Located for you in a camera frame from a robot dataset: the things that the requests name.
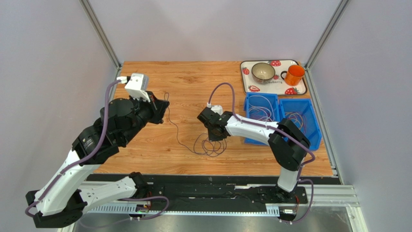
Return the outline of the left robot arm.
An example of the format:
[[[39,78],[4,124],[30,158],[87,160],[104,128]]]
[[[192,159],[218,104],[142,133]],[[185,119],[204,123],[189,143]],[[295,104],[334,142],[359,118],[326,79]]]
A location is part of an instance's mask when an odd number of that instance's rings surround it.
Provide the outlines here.
[[[83,181],[110,157],[117,154],[148,124],[161,124],[169,106],[152,92],[142,98],[105,101],[101,116],[85,128],[72,144],[65,162],[49,183],[26,194],[36,228],[63,228],[78,221],[88,211],[116,200],[150,202],[148,183],[139,172],[90,189],[80,189]]]

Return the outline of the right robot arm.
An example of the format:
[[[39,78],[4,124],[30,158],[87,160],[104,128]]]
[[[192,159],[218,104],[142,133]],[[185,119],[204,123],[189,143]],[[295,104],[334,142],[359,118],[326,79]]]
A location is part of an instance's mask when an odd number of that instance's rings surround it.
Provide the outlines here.
[[[276,162],[281,166],[274,193],[276,201],[285,203],[295,198],[310,141],[291,120],[284,118],[280,122],[263,122],[229,111],[219,114],[209,107],[197,118],[207,129],[212,142],[238,136],[268,145]]]

